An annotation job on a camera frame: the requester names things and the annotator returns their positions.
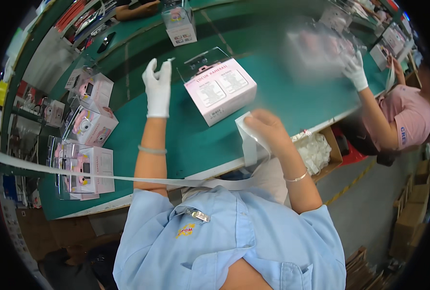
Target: green table surface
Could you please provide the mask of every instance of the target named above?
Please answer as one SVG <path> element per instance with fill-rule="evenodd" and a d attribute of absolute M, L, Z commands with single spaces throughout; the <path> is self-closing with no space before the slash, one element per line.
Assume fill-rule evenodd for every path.
<path fill-rule="evenodd" d="M 346 78 L 304 84 L 285 72 L 275 45 L 281 31 L 270 26 L 254 25 L 252 6 L 247 1 L 229 5 L 221 0 L 192 0 L 192 7 L 217 4 L 196 9 L 198 41 L 173 47 L 160 15 L 138 21 L 122 22 L 111 30 L 116 35 L 109 48 L 97 55 L 100 45 L 94 42 L 83 57 L 98 60 L 97 67 L 113 80 L 110 107 L 119 120 L 105 148 L 114 150 L 114 175 L 132 176 L 147 113 L 147 97 L 141 74 L 148 61 L 156 57 L 159 65 L 167 58 L 173 63 L 170 118 L 167 124 L 166 148 L 168 178 L 184 178 L 242 157 L 242 140 L 234 120 L 248 110 L 263 107 L 277 114 L 288 133 L 308 129 L 359 105 L 357 92 Z M 321 12 L 310 14 L 321 15 Z M 208 127 L 183 86 L 176 67 L 191 57 L 219 46 L 233 56 L 257 82 L 253 103 L 219 123 Z M 376 94 L 384 90 L 387 72 L 380 72 L 369 54 L 364 68 L 370 89 Z M 59 79 L 50 93 L 60 99 L 64 85 L 79 59 Z M 56 197 L 54 175 L 40 180 L 39 194 L 47 219 L 63 217 L 132 193 L 132 183 L 115 181 L 115 192 L 101 194 L 100 199 L 78 201 Z"/>

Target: light blue shirt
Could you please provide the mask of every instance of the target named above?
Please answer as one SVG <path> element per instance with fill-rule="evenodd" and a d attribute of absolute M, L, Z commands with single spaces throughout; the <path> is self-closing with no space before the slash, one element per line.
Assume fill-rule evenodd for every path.
<path fill-rule="evenodd" d="M 209 222 L 192 217 L 194 211 Z M 113 276 L 119 289 L 219 289 L 240 258 L 273 289 L 344 289 L 342 244 L 328 208 L 297 214 L 258 188 L 216 187 L 173 207 L 135 190 Z"/>

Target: silver bangle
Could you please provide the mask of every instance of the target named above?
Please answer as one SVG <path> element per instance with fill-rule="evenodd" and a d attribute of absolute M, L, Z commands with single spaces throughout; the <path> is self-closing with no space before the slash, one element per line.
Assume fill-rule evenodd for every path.
<path fill-rule="evenodd" d="M 288 182 L 296 182 L 296 181 L 299 181 L 299 180 L 301 180 L 302 178 L 304 178 L 304 177 L 307 175 L 307 173 L 308 173 L 308 171 L 305 171 L 305 173 L 304 173 L 304 175 L 303 175 L 303 176 L 298 177 L 298 178 L 293 179 L 293 180 L 288 180 L 288 179 L 286 179 L 286 178 L 284 178 L 284 180 L 286 180 L 286 181 L 288 181 Z"/>
<path fill-rule="evenodd" d="M 167 153 L 166 149 L 151 149 L 151 148 L 145 148 L 142 147 L 141 144 L 139 144 L 137 146 L 137 148 L 139 149 L 139 151 L 144 151 L 150 154 L 157 154 L 157 155 L 165 155 Z"/>

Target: yellow floor line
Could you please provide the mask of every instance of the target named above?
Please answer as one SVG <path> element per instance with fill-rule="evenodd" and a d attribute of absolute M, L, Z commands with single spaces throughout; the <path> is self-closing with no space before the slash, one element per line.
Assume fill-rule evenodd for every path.
<path fill-rule="evenodd" d="M 362 173 L 360 173 L 360 175 L 356 179 L 354 179 L 352 181 L 351 184 L 349 184 L 348 186 L 346 186 L 343 190 L 341 190 L 338 194 L 336 194 L 335 196 L 333 196 L 332 199 L 328 200 L 324 204 L 326 206 L 328 206 L 328 205 L 332 204 L 335 200 L 337 200 L 338 198 L 340 198 L 341 195 L 343 195 L 344 193 L 346 193 L 346 191 L 348 191 L 352 186 L 354 186 L 375 164 L 376 164 L 376 158 L 369 164 L 369 166 L 367 168 L 365 168 L 365 170 Z"/>

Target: glove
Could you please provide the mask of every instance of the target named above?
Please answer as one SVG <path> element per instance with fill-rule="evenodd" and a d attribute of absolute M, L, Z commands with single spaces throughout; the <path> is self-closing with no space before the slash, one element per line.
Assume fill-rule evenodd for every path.
<path fill-rule="evenodd" d="M 348 77 L 358 92 L 368 88 L 365 71 L 363 70 L 362 53 L 358 51 L 355 57 L 343 56 L 345 68 L 342 73 Z"/>
<path fill-rule="evenodd" d="M 168 118 L 170 116 L 171 61 L 165 61 L 158 72 L 154 72 L 156 67 L 157 59 L 153 58 L 142 73 L 147 94 L 147 117 Z"/>

